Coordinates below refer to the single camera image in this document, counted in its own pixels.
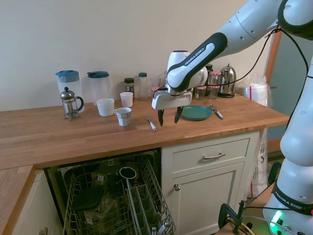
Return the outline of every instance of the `teal plate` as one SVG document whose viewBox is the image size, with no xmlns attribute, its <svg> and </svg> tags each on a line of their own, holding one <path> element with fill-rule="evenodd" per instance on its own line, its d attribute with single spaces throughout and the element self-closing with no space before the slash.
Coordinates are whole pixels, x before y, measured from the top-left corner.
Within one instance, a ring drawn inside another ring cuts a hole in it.
<svg viewBox="0 0 313 235">
<path fill-rule="evenodd" d="M 184 106 L 181 115 L 186 119 L 201 121 L 210 117 L 212 115 L 212 110 L 204 106 L 187 105 Z"/>
</svg>

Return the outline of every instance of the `mug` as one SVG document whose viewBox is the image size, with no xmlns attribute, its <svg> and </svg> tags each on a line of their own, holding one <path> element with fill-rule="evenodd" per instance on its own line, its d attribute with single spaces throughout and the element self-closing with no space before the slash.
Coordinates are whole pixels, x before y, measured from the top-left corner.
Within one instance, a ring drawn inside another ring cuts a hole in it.
<svg viewBox="0 0 313 235">
<path fill-rule="evenodd" d="M 132 110 L 130 108 L 114 109 L 114 113 L 118 117 L 118 123 L 120 126 L 128 126 L 131 124 Z"/>
</svg>

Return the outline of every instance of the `dishwasher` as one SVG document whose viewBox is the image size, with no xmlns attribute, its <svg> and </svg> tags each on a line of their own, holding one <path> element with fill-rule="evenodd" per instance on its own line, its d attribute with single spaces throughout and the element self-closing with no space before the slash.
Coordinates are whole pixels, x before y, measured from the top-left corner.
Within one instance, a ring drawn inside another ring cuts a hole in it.
<svg viewBox="0 0 313 235">
<path fill-rule="evenodd" d="M 131 178 L 127 171 L 134 173 Z M 45 169 L 63 235 L 173 235 L 160 150 Z"/>
</svg>

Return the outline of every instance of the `stainless steel kettle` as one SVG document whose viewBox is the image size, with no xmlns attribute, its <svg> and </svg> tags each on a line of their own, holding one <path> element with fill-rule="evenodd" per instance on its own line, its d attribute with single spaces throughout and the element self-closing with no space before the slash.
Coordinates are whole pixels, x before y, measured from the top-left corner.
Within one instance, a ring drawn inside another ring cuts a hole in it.
<svg viewBox="0 0 313 235">
<path fill-rule="evenodd" d="M 233 67 L 229 66 L 229 64 L 222 68 L 221 73 L 222 73 L 221 84 L 227 84 L 236 81 L 236 72 Z M 234 96 L 235 96 L 235 83 L 220 86 L 218 97 L 232 98 Z"/>
</svg>

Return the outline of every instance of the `dishwasher rack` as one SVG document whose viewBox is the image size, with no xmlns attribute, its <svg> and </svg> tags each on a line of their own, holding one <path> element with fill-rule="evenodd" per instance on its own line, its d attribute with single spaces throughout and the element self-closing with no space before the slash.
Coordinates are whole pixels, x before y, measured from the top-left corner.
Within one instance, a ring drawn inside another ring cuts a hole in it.
<svg viewBox="0 0 313 235">
<path fill-rule="evenodd" d="M 87 213 L 73 210 L 74 197 L 93 184 L 92 174 L 117 177 L 116 168 L 94 169 L 83 165 L 71 169 L 64 177 L 68 199 L 64 219 L 63 235 L 151 235 L 151 227 L 159 230 L 167 222 L 163 235 L 173 235 L 176 227 L 162 195 L 161 188 L 147 155 L 133 158 L 139 177 L 133 185 L 121 183 L 116 187 L 105 187 L 105 194 L 116 201 L 105 219 L 88 221 Z"/>
</svg>

